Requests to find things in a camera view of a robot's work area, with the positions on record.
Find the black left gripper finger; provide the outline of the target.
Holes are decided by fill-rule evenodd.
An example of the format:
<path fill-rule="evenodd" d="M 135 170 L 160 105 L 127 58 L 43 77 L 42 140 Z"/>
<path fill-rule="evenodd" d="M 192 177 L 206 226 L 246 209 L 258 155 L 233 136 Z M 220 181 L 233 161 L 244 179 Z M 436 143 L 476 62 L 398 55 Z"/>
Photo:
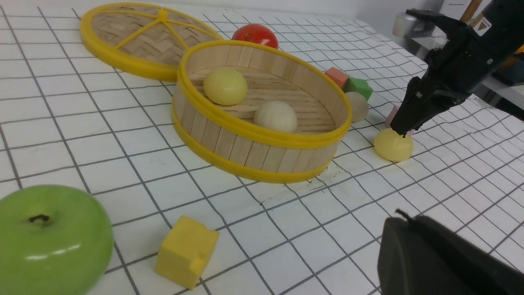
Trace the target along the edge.
<path fill-rule="evenodd" d="M 522 295 L 523 274 L 431 217 L 395 211 L 382 228 L 384 295 Z"/>
<path fill-rule="evenodd" d="M 449 110 L 455 93 L 429 76 L 414 77 L 408 82 L 406 95 L 391 121 L 391 129 L 401 136 Z"/>

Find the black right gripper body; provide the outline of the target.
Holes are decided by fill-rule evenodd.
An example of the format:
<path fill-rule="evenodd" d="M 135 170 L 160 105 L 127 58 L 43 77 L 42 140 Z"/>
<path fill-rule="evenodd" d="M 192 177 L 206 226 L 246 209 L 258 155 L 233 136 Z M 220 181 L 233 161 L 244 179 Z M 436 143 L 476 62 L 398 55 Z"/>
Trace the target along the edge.
<path fill-rule="evenodd" d="M 463 103 L 488 75 L 490 66 L 477 34 L 468 24 L 434 11 L 408 9 L 406 15 L 440 28 L 448 41 L 425 56 L 427 71 L 409 82 L 405 106 L 453 107 Z"/>

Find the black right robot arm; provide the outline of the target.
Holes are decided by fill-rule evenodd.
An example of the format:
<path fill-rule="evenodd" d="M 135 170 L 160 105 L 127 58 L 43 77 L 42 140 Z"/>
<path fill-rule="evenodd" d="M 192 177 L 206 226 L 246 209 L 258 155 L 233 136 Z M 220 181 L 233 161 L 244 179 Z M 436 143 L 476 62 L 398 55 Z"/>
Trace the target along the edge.
<path fill-rule="evenodd" d="M 393 34 L 405 39 L 430 35 L 439 28 L 447 36 L 441 48 L 424 58 L 425 74 L 408 82 L 404 101 L 391 121 L 401 136 L 458 106 L 523 45 L 522 0 L 492 0 L 471 22 L 439 12 L 408 9 L 395 17 Z"/>

